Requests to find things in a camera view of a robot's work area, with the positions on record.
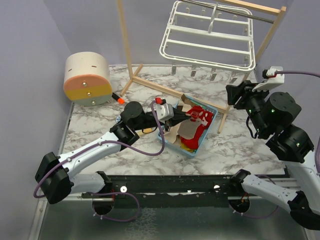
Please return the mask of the red beige reindeer sock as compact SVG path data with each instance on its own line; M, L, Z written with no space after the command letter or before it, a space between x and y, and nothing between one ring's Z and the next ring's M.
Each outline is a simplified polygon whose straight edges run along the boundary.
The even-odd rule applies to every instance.
M193 139L198 127L202 124L201 116L203 112L198 113L197 115L192 115L192 118L185 120L180 124L178 134L184 139L190 140Z

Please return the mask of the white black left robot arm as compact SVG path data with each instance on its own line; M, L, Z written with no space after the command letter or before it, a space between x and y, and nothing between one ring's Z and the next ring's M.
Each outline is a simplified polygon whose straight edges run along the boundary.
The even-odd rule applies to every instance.
M137 153L158 156L163 152L150 153L133 147L140 138L137 130L158 128L163 136L163 128L170 128L190 120L191 115L178 110L165 99L157 98L150 104L151 111L145 112L137 101L127 103L120 114L120 121L98 139L68 153L56 156L47 153L35 174L37 186L33 192L36 199L46 198L56 204L71 193L97 194L103 198L111 190L107 176L101 171L92 175L82 174L82 170L104 157L130 149Z

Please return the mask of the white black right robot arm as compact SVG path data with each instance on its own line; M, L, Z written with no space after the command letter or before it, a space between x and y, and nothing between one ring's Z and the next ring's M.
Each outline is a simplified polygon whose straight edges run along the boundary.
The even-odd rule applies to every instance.
M320 171L318 154L308 134L293 121L302 108L287 92L255 91L258 84L245 80L238 86L226 86L227 103L245 110L258 139L282 161L300 190L292 190L265 181L240 169L230 178L230 191L240 196L253 194L286 210L305 229L320 229Z

